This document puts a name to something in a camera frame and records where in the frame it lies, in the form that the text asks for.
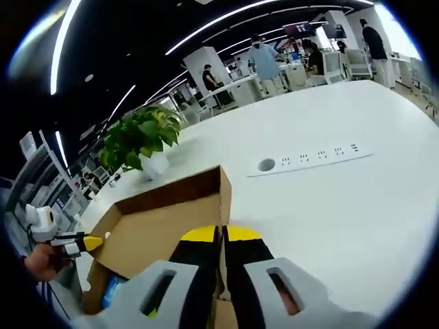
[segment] human hand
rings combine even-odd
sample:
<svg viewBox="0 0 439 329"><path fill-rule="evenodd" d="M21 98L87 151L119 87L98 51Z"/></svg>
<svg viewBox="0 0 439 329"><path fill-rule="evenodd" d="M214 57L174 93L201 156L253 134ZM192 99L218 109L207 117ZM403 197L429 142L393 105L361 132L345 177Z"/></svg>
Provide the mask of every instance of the human hand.
<svg viewBox="0 0 439 329"><path fill-rule="evenodd" d="M54 248L49 244L39 243L31 255L25 258L26 269L37 281L49 282L59 277L54 264L49 261L51 255L55 255ZM72 260L64 260L63 265L72 265Z"/></svg>

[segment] white flower pot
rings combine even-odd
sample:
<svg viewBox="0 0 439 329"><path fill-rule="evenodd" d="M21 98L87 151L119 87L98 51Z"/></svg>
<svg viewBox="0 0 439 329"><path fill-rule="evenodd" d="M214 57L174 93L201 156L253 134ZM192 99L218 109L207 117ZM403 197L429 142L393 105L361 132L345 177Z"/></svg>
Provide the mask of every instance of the white flower pot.
<svg viewBox="0 0 439 329"><path fill-rule="evenodd" d="M143 172L148 178L155 180L162 176L169 168L169 162L163 152L152 152L151 158L139 154Z"/></svg>

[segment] person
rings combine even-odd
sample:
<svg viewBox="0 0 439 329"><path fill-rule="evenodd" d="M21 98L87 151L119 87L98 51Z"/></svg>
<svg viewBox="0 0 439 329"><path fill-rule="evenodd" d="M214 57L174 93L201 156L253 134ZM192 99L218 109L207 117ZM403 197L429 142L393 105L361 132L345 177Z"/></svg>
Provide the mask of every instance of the person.
<svg viewBox="0 0 439 329"><path fill-rule="evenodd" d="M346 43L344 43L341 40L337 41L337 46L338 46L338 49L340 50L340 53L341 53L340 54L340 62L342 63L344 77L347 80L350 80L349 72L348 72L349 60L348 60L348 56L346 55L346 48L348 46L346 46Z"/></svg>
<svg viewBox="0 0 439 329"><path fill-rule="evenodd" d="M241 75L243 77L250 75L250 68L248 67L248 64L245 61L243 61L240 57L237 58L237 66L238 69L241 71Z"/></svg>
<svg viewBox="0 0 439 329"><path fill-rule="evenodd" d="M375 69L377 70L377 79L380 84L389 88L387 54L385 53L383 39L373 27L368 25L365 19L359 20L363 27L363 39L369 50Z"/></svg>
<svg viewBox="0 0 439 329"><path fill-rule="evenodd" d="M256 73L256 69L254 68L254 64L251 60L248 60L248 68L250 69L250 72Z"/></svg>
<svg viewBox="0 0 439 329"><path fill-rule="evenodd" d="M251 41L252 47L248 51L248 56L261 80L263 90L267 95L270 94L267 83L273 84L276 90L282 89L284 82L281 80L281 70L276 63L277 58L283 59L282 56L272 46L262 43L258 34L252 35Z"/></svg>
<svg viewBox="0 0 439 329"><path fill-rule="evenodd" d="M308 54L308 67L311 69L311 75L324 75L323 54L317 45L309 39L304 39L302 46Z"/></svg>
<svg viewBox="0 0 439 329"><path fill-rule="evenodd" d="M3 305L4 319L10 317L25 328L70 328L37 290L39 282L49 282L59 276L49 262L49 255L54 253L52 246L37 245L28 257L20 257L9 240L1 211L0 219L2 292L8 298ZM24 310L25 316L16 316L17 310Z"/></svg>
<svg viewBox="0 0 439 329"><path fill-rule="evenodd" d="M305 53L308 54L308 67L310 69L309 79L305 82L306 87L321 86L327 84L327 81L323 78L323 54L317 47L317 45L309 39L302 41L302 47Z"/></svg>
<svg viewBox="0 0 439 329"><path fill-rule="evenodd" d="M341 40L337 41L337 46L338 46L338 49L340 50L341 53L345 53L345 50L348 47L348 46L346 46L346 43L344 43Z"/></svg>
<svg viewBox="0 0 439 329"><path fill-rule="evenodd" d="M204 82L204 85L206 86L206 89L209 91L214 91L215 89L218 89L218 82L213 76L211 72L212 66L210 64L204 65L204 71L202 74L202 79Z"/></svg>

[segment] green potted plant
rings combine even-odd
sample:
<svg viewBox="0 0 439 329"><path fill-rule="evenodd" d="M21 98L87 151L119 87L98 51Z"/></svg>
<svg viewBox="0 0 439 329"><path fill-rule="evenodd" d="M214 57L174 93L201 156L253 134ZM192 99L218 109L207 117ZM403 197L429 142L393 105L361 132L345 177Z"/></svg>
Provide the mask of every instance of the green potted plant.
<svg viewBox="0 0 439 329"><path fill-rule="evenodd" d="M138 109L108 130L101 163L113 171L143 170L152 179L162 175L169 166L163 143L178 144L179 120L162 106Z"/></svg>

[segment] ceiling light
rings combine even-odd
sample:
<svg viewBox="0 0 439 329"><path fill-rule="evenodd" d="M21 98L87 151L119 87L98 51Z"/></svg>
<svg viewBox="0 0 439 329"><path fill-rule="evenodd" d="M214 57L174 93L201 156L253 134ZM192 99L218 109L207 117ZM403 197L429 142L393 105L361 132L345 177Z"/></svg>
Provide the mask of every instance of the ceiling light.
<svg viewBox="0 0 439 329"><path fill-rule="evenodd" d="M269 40L264 40L263 43L272 42L272 41L274 41L274 40L281 39L281 38L287 38L287 37L288 37L287 35L284 35L284 36L278 36L277 38L273 38L273 39L269 39ZM241 52L243 52L243 51L245 51L245 50L247 50L247 49L250 49L251 47L252 47L252 46L249 46L249 47L243 48L243 49L241 49L241 50L238 50L238 51L232 53L231 56L236 55L237 53L241 53Z"/></svg>
<svg viewBox="0 0 439 329"><path fill-rule="evenodd" d="M130 88L130 90L125 94L125 96L123 96L123 98L121 99L121 101L119 102L119 104L117 104L116 108L112 111L110 117L108 118L108 121L111 120L112 116L115 115L117 109L119 108L119 106L123 103L123 101L125 100L126 97L128 97L128 95L132 92L132 90L136 88L136 85L134 85L133 87Z"/></svg>
<svg viewBox="0 0 439 329"><path fill-rule="evenodd" d="M230 26L227 29L223 29L222 31L220 31L220 32L218 32L216 34L214 34L212 36L209 36L202 43L205 43L206 41L209 41L210 39L212 39L212 38L214 38L216 36L219 36L220 34L223 34L224 32L229 31L230 29L232 29L232 28L234 28L234 27L236 27L238 25L241 25L241 24L253 21L255 19L259 19L259 18L267 16L267 15L278 14L279 12L289 12L289 11L292 11L292 10L301 10L301 9L310 9L310 8L341 8L341 9L347 9L348 11L345 12L345 14L349 14L350 12L352 12L354 10L354 8L347 7L345 5L303 5L303 6L300 6L300 7L294 7L294 8L287 8L287 9L277 10L275 12L271 12L271 13L268 13L268 14L256 16L256 17L253 17L253 18L248 19L246 21L242 21L242 22L239 22L238 24L232 25L232 26Z"/></svg>
<svg viewBox="0 0 439 329"><path fill-rule="evenodd" d="M291 26L291 25L297 25L297 24L304 24L304 23L308 23L308 21L303 21L303 22L298 22L298 23L286 24L286 25L284 25L283 27L285 27L285 26Z"/></svg>
<svg viewBox="0 0 439 329"><path fill-rule="evenodd" d="M177 88L181 84L184 84L186 81L187 81L187 79L184 79L184 80L178 82L175 86L172 86L172 88L169 89L167 92L169 93L169 92L173 91L175 88Z"/></svg>
<svg viewBox="0 0 439 329"><path fill-rule="evenodd" d="M62 146L60 132L55 132L55 136L56 136L56 141L58 142L58 147L60 148L60 151L61 151L62 160L64 161L66 168L68 168L69 166L67 164L66 155L64 153L64 147Z"/></svg>
<svg viewBox="0 0 439 329"><path fill-rule="evenodd" d="M366 4L368 4L368 5L374 5L373 2L371 2L371 1L367 1L367 0L354 0L354 1L356 1L356 2L366 3Z"/></svg>
<svg viewBox="0 0 439 329"><path fill-rule="evenodd" d="M273 39L269 39L267 41L264 41L264 43L269 43L269 42L272 42L272 41L275 41L275 40L281 39L281 38L288 38L288 35L278 36L277 38L273 38Z"/></svg>
<svg viewBox="0 0 439 329"><path fill-rule="evenodd" d="M239 23L237 23L235 25L232 25L229 28L232 29L232 28L234 28L236 26L240 26L241 24L244 24L244 23L247 23L247 22L250 22L250 21L254 21L255 19L259 19L261 17L265 17L265 16L269 16L269 15L270 15L270 13L267 13L267 14L264 14L264 15L259 15L259 16L256 16L256 17L252 17L251 19L247 19L245 21L242 21L242 22L239 22Z"/></svg>
<svg viewBox="0 0 439 329"><path fill-rule="evenodd" d="M283 27L281 27L280 29L273 29L272 31L268 31L268 32L265 32L265 33L262 33L262 34L259 34L259 35L260 36L266 36L267 34L270 34L270 33L273 33L273 32L277 32L277 31L281 31L281 30L283 30ZM246 41L250 41L250 40L251 40L250 38L247 38L245 40L239 41L239 42L235 43L234 45L228 46L227 48L224 48L223 50L218 51L217 53L222 53L223 51L229 50L230 48L233 48L234 46L240 45L241 43L246 42Z"/></svg>
<svg viewBox="0 0 439 329"><path fill-rule="evenodd" d="M277 31L281 31L283 29L283 27L281 27L280 29L273 29L272 31L268 31L262 34L259 34L260 36L266 36L267 34L270 34L272 32L277 32Z"/></svg>
<svg viewBox="0 0 439 329"><path fill-rule="evenodd" d="M93 79L94 75L93 74L89 74L85 77L85 82L89 82Z"/></svg>
<svg viewBox="0 0 439 329"><path fill-rule="evenodd" d="M81 0L72 0L72 2L69 5L69 8L66 11L64 19L62 20L60 30L58 31L58 37L56 38L56 42L55 42L54 56L52 58L52 66L50 73L50 95L56 94L62 46L66 39L67 30L69 29L70 23L80 3Z"/></svg>
<svg viewBox="0 0 439 329"><path fill-rule="evenodd" d="M222 53L223 51L229 50L230 48L233 48L234 46L240 45L241 43L246 42L246 41L250 41L250 40L251 40L250 38L247 38L245 40L236 42L234 45L228 46L227 48L224 48L223 50L220 50L217 53Z"/></svg>
<svg viewBox="0 0 439 329"><path fill-rule="evenodd" d="M233 56L233 55L236 55L237 53L241 53L241 52L243 52L243 51L245 51L245 50L247 50L247 49L250 49L252 46L249 46L249 47L246 47L246 48L244 48L244 49L241 49L241 50L238 50L238 51L236 51L236 52L234 52L234 53L231 53L231 55Z"/></svg>
<svg viewBox="0 0 439 329"><path fill-rule="evenodd" d="M162 88L158 89L150 98L147 99L147 101L144 103L144 105L146 105L151 99L153 99L159 92L161 92L163 89L165 89L166 87L168 87L172 82L176 81L179 77L181 77L182 75L184 75L185 73L187 73L188 70L186 70L185 72L181 73L180 75L177 75L174 79L172 79L171 81L169 81L166 85L164 85Z"/></svg>
<svg viewBox="0 0 439 329"><path fill-rule="evenodd" d="M266 3L271 3L271 2L275 2L275 1L280 1L280 0L262 0L256 3L252 3L250 5L246 5L244 7L238 8L236 10L233 10L232 12L228 12L225 15L222 15L220 17L218 17L217 19L214 19L213 21L210 21L209 23L203 25L202 27L200 27L199 29L195 30L194 32L192 32L191 34L189 34L188 36L186 36L184 39L182 39L181 41L177 42L170 50L168 50L166 52L166 56L169 55L170 53L172 53L174 50L176 50L177 48L179 48L181 45L183 45L184 43L186 43L188 40L191 40L194 36L196 36L197 34L199 34L200 32L204 31L205 29L207 29L208 27L219 23L220 21L222 21L223 19L227 19L228 17L231 17L233 15L236 15L240 12L243 12L247 9L250 8L254 8L257 7L259 5L265 5Z"/></svg>

